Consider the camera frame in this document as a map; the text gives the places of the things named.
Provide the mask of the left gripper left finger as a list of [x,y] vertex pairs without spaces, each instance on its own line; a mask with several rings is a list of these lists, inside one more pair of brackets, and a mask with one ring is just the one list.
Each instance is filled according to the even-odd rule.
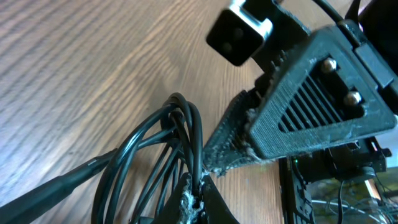
[[152,224],[191,223],[192,207],[192,176],[186,172],[180,178],[174,192]]

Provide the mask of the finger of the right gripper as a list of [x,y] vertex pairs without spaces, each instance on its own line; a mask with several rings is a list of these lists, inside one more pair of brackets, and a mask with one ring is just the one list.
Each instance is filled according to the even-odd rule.
[[259,98],[252,90],[243,90],[233,98],[203,148],[207,171],[222,176],[238,167],[274,162],[260,158],[246,134],[249,123],[256,116],[258,103]]

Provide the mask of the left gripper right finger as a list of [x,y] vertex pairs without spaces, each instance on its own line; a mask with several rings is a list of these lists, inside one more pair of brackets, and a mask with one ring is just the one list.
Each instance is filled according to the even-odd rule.
[[201,179],[200,203],[203,208],[199,214],[199,223],[239,224],[209,175],[204,175]]

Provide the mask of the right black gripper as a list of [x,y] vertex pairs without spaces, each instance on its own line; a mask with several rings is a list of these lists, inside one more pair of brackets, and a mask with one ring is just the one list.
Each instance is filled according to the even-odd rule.
[[[280,67],[277,58],[288,52],[249,126],[249,142],[262,159],[346,144],[397,125],[397,1],[371,1],[363,10],[353,1],[345,16],[326,1],[316,4],[333,27],[311,31],[279,1],[244,4],[256,19],[273,24],[254,54],[260,68],[272,74]],[[393,76],[372,73],[382,97],[352,51],[365,44]]]

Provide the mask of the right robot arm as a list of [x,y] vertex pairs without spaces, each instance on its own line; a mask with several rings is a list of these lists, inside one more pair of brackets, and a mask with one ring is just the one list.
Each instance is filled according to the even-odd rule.
[[221,173],[295,159],[308,180],[350,179],[385,159],[371,138],[397,126],[397,2],[354,1],[345,16],[309,30],[277,1],[233,1],[206,41],[235,66],[263,73],[239,93],[203,150]]

